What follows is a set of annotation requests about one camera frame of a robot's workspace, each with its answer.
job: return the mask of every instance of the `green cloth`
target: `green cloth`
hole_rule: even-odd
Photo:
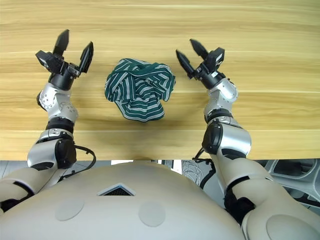
[[[165,115],[160,100],[169,100],[175,84],[167,65],[124,58],[107,77],[104,94],[126,119],[147,122]]]

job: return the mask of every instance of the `black cable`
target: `black cable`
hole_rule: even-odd
[[[214,164],[214,162],[212,161],[211,158],[199,158],[204,151],[205,150],[203,149],[203,147],[200,148],[200,150],[195,155],[195,157],[192,158],[192,160],[195,161],[197,164],[205,162],[206,165],[210,164],[210,166],[211,166],[211,170],[209,171],[209,173],[200,182],[199,187],[201,189],[204,189],[205,184],[207,183],[207,181],[216,173],[215,164]]]
[[[92,159],[91,163],[90,163],[85,169],[82,169],[82,170],[77,171],[77,172],[75,172],[75,171],[73,170],[72,173],[61,176],[58,182],[62,181],[62,180],[65,179],[65,178],[69,178],[69,177],[71,177],[71,176],[73,176],[73,175],[75,175],[75,174],[81,173],[81,172],[83,172],[83,171],[86,171],[86,170],[92,168],[92,167],[95,165],[96,161],[97,161],[96,155],[95,155],[94,151],[92,151],[91,149],[86,148],[86,147],[84,147],[84,146],[77,146],[77,145],[74,145],[74,147],[75,147],[76,149],[85,151],[85,154],[91,154],[92,157],[93,157],[93,159]]]
[[[201,183],[200,183],[200,188],[204,189],[205,184],[208,182],[208,180],[216,173],[216,171],[214,170],[210,170],[209,173],[202,179]]]

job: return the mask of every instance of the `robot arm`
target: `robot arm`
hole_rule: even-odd
[[[83,50],[80,65],[64,61],[63,53],[69,42],[69,30],[58,37],[53,53],[39,51],[40,64],[51,76],[37,96],[37,103],[48,113],[45,131],[30,149],[29,167],[22,168],[0,180],[0,214],[56,184],[66,169],[76,162],[74,125],[77,109],[70,101],[71,86],[75,78],[87,72],[94,47],[90,42]]]
[[[247,239],[320,239],[319,216],[296,202],[260,164],[246,158],[251,137],[232,115],[238,91],[218,71],[225,51],[217,48],[207,52],[193,39],[191,44],[204,60],[197,69],[181,52],[176,54],[189,78],[196,78],[208,89],[202,150],[213,160],[226,210],[241,225]]]

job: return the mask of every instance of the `wooden table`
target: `wooden table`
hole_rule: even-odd
[[[25,160],[47,124],[36,96],[49,73],[35,53],[51,51],[64,29],[69,62],[79,63],[94,43],[71,100],[79,112],[74,139],[99,160],[190,159],[198,151],[208,97],[175,54],[178,48],[200,63],[189,38],[226,49],[220,70],[238,87],[233,115],[251,134],[250,158],[320,157],[318,0],[1,0],[1,160]],[[176,75],[163,119],[126,120],[105,99],[106,77],[126,57],[165,63]]]

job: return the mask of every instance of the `crumpled cloth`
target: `crumpled cloth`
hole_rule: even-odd
[[[175,78],[163,63],[124,58],[107,77],[104,94],[115,102],[126,119],[158,120],[165,115],[160,100],[169,100]]]

